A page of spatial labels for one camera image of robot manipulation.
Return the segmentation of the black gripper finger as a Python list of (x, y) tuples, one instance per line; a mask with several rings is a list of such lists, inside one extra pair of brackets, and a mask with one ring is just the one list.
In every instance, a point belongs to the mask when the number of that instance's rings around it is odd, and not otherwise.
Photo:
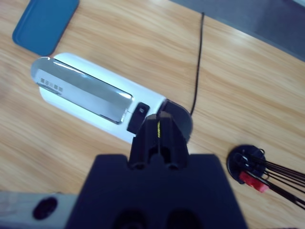
[(130, 168), (142, 170), (150, 162), (150, 157), (157, 151), (156, 114), (149, 115), (142, 123), (138, 133), (132, 140), (130, 151)]
[(186, 140), (169, 113), (159, 113), (159, 154), (171, 170), (187, 166), (188, 149)]

